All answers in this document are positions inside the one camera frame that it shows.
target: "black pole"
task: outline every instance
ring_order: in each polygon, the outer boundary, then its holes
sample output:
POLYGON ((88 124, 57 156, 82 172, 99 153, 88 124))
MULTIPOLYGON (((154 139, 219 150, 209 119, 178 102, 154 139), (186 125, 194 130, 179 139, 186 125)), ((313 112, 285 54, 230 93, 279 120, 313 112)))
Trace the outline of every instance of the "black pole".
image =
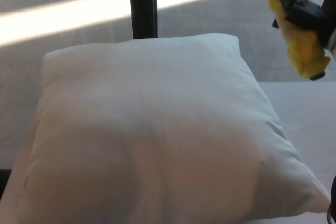
POLYGON ((0 200, 5 191, 5 188, 6 188, 11 172, 12 170, 1 170, 0 169, 0 200))
POLYGON ((157 38, 157 0, 131 0, 133 38, 157 38))

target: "yellow cloth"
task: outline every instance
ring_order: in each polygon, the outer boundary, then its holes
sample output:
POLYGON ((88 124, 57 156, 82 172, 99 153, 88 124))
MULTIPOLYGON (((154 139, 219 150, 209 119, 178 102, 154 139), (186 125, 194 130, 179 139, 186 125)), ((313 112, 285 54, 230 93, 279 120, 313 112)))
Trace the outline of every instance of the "yellow cloth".
POLYGON ((268 2, 271 11, 275 12, 282 35, 288 44, 288 58, 298 74, 310 78, 323 72, 330 58, 325 56, 317 34, 287 22, 280 0, 268 0, 268 2))

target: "white pillow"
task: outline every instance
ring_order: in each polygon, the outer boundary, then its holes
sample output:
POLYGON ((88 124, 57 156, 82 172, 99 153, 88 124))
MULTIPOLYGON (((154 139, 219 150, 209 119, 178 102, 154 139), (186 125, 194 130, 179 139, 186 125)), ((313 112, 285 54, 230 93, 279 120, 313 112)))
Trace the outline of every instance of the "white pillow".
POLYGON ((19 224, 232 223, 326 212, 239 54, 211 34, 44 57, 19 224))

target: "metal pole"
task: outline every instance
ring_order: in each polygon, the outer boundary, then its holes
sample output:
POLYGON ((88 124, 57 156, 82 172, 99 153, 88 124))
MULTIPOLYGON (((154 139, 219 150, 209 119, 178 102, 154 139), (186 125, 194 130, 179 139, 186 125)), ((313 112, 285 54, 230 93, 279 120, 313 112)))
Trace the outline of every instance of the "metal pole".
POLYGON ((131 0, 133 38, 157 38, 157 0, 131 0))

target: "pillow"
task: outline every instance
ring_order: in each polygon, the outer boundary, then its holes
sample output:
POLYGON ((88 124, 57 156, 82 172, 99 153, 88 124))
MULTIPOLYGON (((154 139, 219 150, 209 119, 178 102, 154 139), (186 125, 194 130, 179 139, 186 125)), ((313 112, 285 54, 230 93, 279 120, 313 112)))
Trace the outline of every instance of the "pillow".
POLYGON ((238 39, 210 34, 44 57, 19 224, 233 223, 326 212, 238 39))

